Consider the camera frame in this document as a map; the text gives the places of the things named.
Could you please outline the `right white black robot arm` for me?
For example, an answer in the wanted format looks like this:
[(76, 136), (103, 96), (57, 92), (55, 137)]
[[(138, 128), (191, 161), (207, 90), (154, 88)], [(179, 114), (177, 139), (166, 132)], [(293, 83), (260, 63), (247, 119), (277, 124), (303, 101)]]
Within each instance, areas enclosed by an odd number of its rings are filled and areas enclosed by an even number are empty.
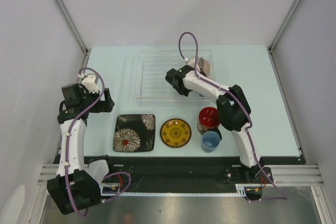
[(254, 183), (261, 177), (261, 156), (256, 150), (250, 129), (251, 109), (241, 87), (223, 86), (204, 75), (203, 71), (184, 65), (176, 70), (170, 69), (165, 80), (177, 91), (187, 97), (195, 91), (216, 104), (220, 124), (233, 135), (236, 142), (243, 179)]

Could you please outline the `black floral square plate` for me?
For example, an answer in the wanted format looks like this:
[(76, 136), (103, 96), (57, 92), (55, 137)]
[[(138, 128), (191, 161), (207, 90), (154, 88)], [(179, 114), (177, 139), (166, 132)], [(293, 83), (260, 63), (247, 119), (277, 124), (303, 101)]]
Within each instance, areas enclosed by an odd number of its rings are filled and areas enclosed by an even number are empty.
[(113, 150), (120, 153), (150, 152), (155, 142), (155, 115), (118, 115)]

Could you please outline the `beige patterned bowl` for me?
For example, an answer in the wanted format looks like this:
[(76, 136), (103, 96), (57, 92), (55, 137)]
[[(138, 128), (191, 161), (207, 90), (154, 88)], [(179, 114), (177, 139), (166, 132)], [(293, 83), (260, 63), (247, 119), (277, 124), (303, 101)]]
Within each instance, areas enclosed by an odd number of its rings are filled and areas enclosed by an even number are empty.
[(197, 62), (199, 71), (202, 75), (209, 77), (211, 75), (211, 65), (204, 58), (199, 58)]

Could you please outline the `yellow round plate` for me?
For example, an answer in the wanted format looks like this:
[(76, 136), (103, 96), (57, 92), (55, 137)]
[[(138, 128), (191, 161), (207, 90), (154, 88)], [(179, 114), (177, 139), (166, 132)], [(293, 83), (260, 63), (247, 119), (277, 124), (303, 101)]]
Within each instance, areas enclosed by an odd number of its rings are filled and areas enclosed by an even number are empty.
[(192, 137), (190, 125), (178, 118), (165, 121), (160, 128), (162, 142), (171, 148), (180, 148), (189, 143)]

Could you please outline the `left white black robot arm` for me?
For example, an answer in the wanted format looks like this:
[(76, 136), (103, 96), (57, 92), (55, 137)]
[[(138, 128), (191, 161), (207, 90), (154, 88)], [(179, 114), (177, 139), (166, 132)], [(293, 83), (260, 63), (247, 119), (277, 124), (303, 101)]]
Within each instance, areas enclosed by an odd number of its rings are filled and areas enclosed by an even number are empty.
[(84, 84), (62, 87), (63, 101), (57, 121), (61, 129), (61, 154), (55, 178), (48, 180), (47, 190), (63, 215), (88, 211), (101, 202), (100, 184), (115, 178), (116, 169), (108, 156), (93, 158), (85, 165), (84, 138), (91, 113), (109, 113), (114, 107), (110, 90), (102, 92)]

